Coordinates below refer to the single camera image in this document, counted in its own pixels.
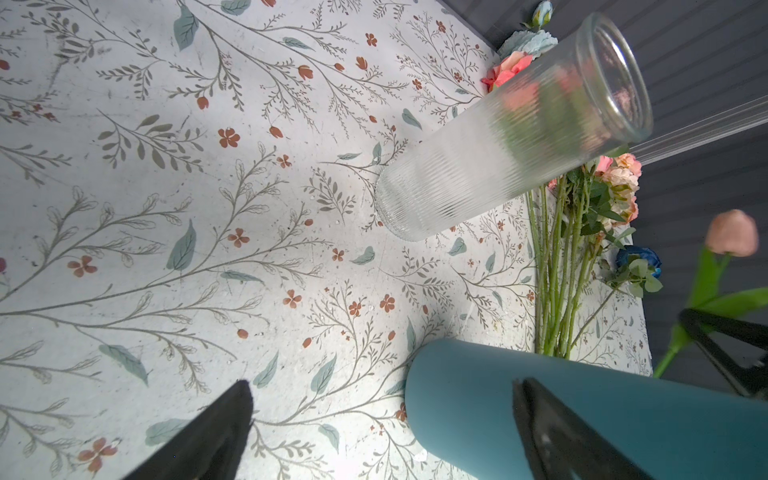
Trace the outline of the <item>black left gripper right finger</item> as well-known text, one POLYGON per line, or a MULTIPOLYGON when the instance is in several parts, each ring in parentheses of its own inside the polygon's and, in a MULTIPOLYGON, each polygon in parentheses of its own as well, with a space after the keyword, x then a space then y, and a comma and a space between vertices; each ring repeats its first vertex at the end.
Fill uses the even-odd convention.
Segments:
POLYGON ((531 377, 513 382, 512 411, 535 479, 650 477, 531 377))

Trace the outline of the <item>teal ceramic vase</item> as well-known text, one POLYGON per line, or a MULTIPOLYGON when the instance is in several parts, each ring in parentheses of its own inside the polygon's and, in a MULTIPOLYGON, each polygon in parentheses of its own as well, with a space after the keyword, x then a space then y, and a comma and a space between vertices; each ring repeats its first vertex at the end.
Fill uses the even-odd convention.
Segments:
POLYGON ((763 479, 767 405, 559 358, 455 339, 422 347, 407 420, 429 453, 480 479, 528 479, 513 385, 540 382, 655 479, 763 479))

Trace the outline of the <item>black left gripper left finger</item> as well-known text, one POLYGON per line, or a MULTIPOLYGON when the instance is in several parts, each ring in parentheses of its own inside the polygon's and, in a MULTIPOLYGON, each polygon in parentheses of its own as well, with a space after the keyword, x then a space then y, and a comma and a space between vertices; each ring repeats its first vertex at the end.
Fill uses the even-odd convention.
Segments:
POLYGON ((233 480, 252 414, 250 386, 239 380, 127 477, 233 480))

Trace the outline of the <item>blue artificial rose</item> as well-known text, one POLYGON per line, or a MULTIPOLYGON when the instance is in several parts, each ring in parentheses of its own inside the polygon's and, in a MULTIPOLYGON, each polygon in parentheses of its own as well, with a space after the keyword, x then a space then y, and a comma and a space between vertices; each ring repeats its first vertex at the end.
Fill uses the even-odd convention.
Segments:
POLYGON ((603 273, 603 281, 613 290, 642 299, 647 293, 657 293, 662 262, 651 249, 626 245, 618 249, 613 263, 603 273))

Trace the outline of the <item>pink tulip flower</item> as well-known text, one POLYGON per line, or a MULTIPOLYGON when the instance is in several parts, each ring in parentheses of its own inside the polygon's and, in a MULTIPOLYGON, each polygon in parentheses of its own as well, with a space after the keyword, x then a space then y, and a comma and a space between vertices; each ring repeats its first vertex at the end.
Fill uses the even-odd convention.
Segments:
POLYGON ((686 308, 728 320, 741 320, 765 309, 765 287, 720 292, 720 280, 730 260, 752 256, 758 247, 758 229, 751 216, 738 209, 718 214, 708 227, 686 308))

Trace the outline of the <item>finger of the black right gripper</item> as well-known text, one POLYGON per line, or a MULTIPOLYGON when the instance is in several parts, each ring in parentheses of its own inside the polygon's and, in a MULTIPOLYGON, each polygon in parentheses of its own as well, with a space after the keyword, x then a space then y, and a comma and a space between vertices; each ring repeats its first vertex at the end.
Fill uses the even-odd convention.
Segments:
POLYGON ((683 330, 739 396, 767 395, 767 326, 730 319, 699 310, 679 315, 683 330), (757 359, 740 360, 736 346, 759 353, 757 359))

